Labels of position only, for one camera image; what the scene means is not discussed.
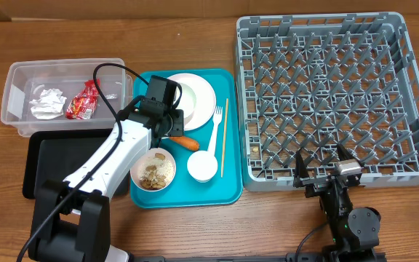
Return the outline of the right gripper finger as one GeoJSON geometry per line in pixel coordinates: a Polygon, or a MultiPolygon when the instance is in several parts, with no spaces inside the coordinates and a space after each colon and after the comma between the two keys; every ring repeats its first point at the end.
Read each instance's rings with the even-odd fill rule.
{"type": "Polygon", "coordinates": [[[302,158],[301,150],[299,149],[295,153],[295,173],[294,178],[299,180],[301,178],[309,178],[308,170],[306,164],[302,158]]]}
{"type": "Polygon", "coordinates": [[[336,151],[337,151],[337,154],[338,154],[338,158],[341,162],[346,161],[346,160],[356,160],[357,161],[357,158],[354,157],[354,155],[352,153],[350,153],[347,150],[347,148],[341,143],[338,143],[336,145],[336,151]]]}

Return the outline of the pink bowl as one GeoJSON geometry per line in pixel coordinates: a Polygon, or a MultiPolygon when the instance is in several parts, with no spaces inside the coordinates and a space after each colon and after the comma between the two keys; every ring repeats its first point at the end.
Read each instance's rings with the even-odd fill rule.
{"type": "Polygon", "coordinates": [[[139,189],[155,192],[164,190],[171,184],[176,169],[175,160],[168,151],[152,148],[133,164],[130,176],[139,189]]]}

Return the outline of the peanut shells and rice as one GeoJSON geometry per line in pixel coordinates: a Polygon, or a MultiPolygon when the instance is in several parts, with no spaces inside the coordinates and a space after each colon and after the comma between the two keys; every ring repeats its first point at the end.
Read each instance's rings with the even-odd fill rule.
{"type": "Polygon", "coordinates": [[[164,154],[148,156],[139,169],[141,188],[157,191],[168,186],[174,177],[174,164],[164,154]]]}

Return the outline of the red snack wrapper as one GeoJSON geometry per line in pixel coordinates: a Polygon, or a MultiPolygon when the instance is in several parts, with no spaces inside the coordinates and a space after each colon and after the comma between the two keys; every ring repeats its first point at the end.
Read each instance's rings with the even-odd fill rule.
{"type": "Polygon", "coordinates": [[[84,83],[85,88],[77,94],[67,107],[67,119],[91,119],[98,104],[99,93],[93,80],[84,83]]]}

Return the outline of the white napkin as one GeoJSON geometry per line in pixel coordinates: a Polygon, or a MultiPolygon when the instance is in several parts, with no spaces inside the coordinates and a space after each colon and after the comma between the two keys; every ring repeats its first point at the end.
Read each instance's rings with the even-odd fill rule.
{"type": "Polygon", "coordinates": [[[63,106],[67,97],[59,89],[43,90],[38,100],[29,102],[31,113],[36,119],[50,120],[63,115],[63,106]]]}

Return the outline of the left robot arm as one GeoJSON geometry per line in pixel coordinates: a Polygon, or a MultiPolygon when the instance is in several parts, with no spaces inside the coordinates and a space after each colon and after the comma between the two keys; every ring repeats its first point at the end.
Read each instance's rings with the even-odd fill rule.
{"type": "Polygon", "coordinates": [[[145,95],[117,113],[110,135],[62,181],[36,192],[31,237],[20,255],[34,261],[133,261],[111,245],[110,202],[131,167],[163,137],[183,135],[177,82],[152,76],[145,95]]]}

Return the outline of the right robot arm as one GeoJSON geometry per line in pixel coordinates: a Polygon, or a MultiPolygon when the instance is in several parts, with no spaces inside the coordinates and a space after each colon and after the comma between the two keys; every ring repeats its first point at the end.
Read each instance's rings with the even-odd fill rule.
{"type": "Polygon", "coordinates": [[[353,207],[348,190],[358,186],[364,164],[342,144],[336,145],[339,161],[327,176],[313,178],[299,151],[295,154],[294,187],[305,188],[307,198],[318,197],[327,221],[305,236],[287,261],[386,262],[385,253],[377,253],[380,213],[372,207],[353,207]],[[304,253],[302,247],[316,232],[329,226],[333,244],[320,252],[304,253]]]}

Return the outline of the grey dishwasher rack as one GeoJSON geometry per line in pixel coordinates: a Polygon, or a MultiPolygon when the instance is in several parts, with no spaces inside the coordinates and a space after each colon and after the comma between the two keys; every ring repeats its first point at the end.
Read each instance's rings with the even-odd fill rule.
{"type": "Polygon", "coordinates": [[[327,175],[338,143],[364,164],[364,186],[419,184],[419,70],[402,15],[244,16],[235,53],[247,190],[291,190],[299,149],[310,175],[327,175]]]}

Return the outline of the orange carrot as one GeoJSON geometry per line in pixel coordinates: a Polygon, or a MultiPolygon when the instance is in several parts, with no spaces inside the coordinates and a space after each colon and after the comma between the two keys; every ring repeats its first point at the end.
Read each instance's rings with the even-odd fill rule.
{"type": "Polygon", "coordinates": [[[198,151],[199,150],[199,143],[186,136],[179,136],[179,137],[169,137],[169,139],[178,145],[187,148],[189,151],[198,151]]]}

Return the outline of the white round plate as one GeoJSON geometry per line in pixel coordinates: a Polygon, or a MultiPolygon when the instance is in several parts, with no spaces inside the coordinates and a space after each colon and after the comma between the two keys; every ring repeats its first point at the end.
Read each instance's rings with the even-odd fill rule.
{"type": "Polygon", "coordinates": [[[207,123],[215,111],[216,95],[211,84],[196,74],[180,73],[168,77],[182,87],[183,94],[176,89],[176,101],[180,97],[177,109],[184,113],[184,130],[190,131],[207,123]]]}

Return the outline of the white plastic fork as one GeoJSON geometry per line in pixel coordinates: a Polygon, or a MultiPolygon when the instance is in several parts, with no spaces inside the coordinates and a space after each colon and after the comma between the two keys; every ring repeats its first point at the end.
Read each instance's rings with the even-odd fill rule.
{"type": "Polygon", "coordinates": [[[218,126],[222,121],[222,115],[223,115],[223,108],[221,106],[217,106],[212,116],[213,128],[212,128],[212,134],[211,134],[211,138],[209,140],[209,145],[207,149],[208,152],[211,153],[211,155],[215,155],[216,141],[217,141],[217,136],[218,136],[218,126]]]}

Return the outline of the white cup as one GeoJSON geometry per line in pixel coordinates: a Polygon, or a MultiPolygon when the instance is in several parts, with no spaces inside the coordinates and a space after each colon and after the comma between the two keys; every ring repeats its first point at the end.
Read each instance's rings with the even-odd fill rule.
{"type": "Polygon", "coordinates": [[[216,174],[218,161],[208,151],[196,151],[188,158],[187,169],[193,179],[200,183],[206,183],[216,174]]]}

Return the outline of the wooden chopstick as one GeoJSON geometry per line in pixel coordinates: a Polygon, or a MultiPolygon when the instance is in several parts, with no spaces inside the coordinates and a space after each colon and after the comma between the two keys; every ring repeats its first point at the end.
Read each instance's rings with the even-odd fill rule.
{"type": "Polygon", "coordinates": [[[229,99],[226,98],[226,107],[225,107],[225,116],[224,116],[224,125],[223,125],[223,147],[222,147],[222,154],[221,154],[221,173],[220,177],[223,178],[224,167],[225,167],[225,158],[226,158],[226,134],[227,134],[227,122],[228,122],[228,106],[229,106],[229,99]]]}

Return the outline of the teal serving tray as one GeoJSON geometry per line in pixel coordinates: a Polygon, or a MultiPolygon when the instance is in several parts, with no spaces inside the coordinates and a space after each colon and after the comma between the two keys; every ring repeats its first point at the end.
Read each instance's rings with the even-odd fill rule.
{"type": "MultiPolygon", "coordinates": [[[[236,90],[232,74],[222,68],[192,69],[187,71],[207,80],[216,95],[216,105],[226,107],[229,99],[226,134],[226,158],[223,178],[221,169],[206,183],[193,179],[187,170],[187,161],[191,152],[178,144],[163,139],[161,147],[174,157],[177,171],[171,184],[164,190],[146,192],[135,184],[130,186],[133,202],[141,208],[192,207],[206,205],[229,205],[242,195],[242,157],[239,141],[239,123],[237,113],[236,90]]],[[[223,125],[218,127],[215,156],[221,160],[223,147],[223,125]]]]}

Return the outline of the clear plastic bin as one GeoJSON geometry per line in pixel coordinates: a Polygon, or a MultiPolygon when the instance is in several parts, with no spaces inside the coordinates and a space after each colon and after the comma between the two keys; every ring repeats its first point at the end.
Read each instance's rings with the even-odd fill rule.
{"type": "Polygon", "coordinates": [[[15,127],[18,134],[30,137],[38,131],[108,129],[114,125],[114,117],[103,102],[92,117],[86,120],[67,119],[65,115],[54,119],[37,119],[31,113],[32,100],[38,99],[44,90],[59,89],[67,98],[63,109],[84,89],[84,83],[92,79],[96,66],[101,63],[124,65],[120,58],[81,58],[62,60],[36,60],[13,63],[7,74],[1,101],[1,122],[15,127]]]}

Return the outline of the black tray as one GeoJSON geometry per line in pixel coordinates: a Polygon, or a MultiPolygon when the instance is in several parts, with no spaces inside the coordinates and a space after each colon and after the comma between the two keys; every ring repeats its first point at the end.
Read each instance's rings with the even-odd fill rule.
{"type": "Polygon", "coordinates": [[[64,180],[99,149],[110,133],[110,129],[93,129],[32,134],[25,164],[23,196],[34,199],[46,180],[64,180]]]}

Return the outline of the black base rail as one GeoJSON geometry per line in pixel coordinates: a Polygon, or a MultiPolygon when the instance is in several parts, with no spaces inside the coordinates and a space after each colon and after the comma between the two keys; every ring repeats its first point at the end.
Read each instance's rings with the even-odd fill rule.
{"type": "MultiPolygon", "coordinates": [[[[132,256],[132,262],[294,262],[295,254],[283,256],[234,256],[234,257],[193,257],[193,258],[165,258],[164,256],[132,256]]],[[[328,261],[321,253],[300,253],[299,262],[328,261]]],[[[387,261],[385,253],[378,253],[378,262],[387,261]]]]}

